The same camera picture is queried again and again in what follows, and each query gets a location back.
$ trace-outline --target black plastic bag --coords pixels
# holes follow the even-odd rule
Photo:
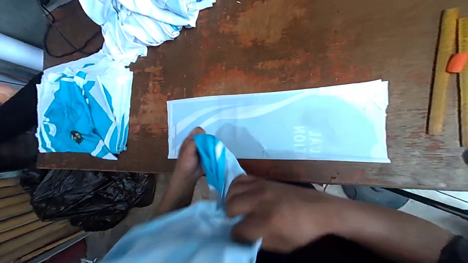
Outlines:
[[[51,170],[42,178],[26,172],[20,180],[41,220],[69,219],[85,231],[116,226],[142,197],[146,182],[144,173],[76,170]]]

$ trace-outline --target stack of folded shirts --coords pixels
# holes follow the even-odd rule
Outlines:
[[[37,85],[39,152],[116,160],[126,149],[132,79],[102,51],[45,70]]]

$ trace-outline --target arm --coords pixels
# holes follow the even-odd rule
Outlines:
[[[171,181],[159,204],[157,215],[189,206],[192,202],[195,185],[203,175],[193,136],[204,132],[200,127],[195,128],[182,143]]]
[[[437,262],[453,234],[412,215],[251,176],[227,194],[229,216],[247,215],[234,238],[291,252],[328,234],[342,236],[397,261]]]

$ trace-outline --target person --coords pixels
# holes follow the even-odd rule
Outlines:
[[[183,142],[159,214],[190,205],[203,175],[193,136],[202,132]],[[251,175],[231,183],[226,213],[245,215],[234,240],[262,238],[257,262],[468,262],[466,240],[429,221]]]

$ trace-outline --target rusty table surface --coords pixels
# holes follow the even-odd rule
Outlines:
[[[455,78],[445,132],[425,134],[439,20],[463,0],[220,0],[197,27],[150,47],[134,72],[127,150],[117,161],[84,153],[42,153],[38,167],[170,173],[166,101],[210,95],[390,81],[387,146],[391,164],[240,160],[267,178],[401,188],[468,190],[459,146]],[[99,26],[74,2],[54,11],[57,27],[80,45]],[[71,48],[55,32],[51,52]],[[102,37],[89,49],[99,47]],[[82,57],[45,56],[46,67]]]

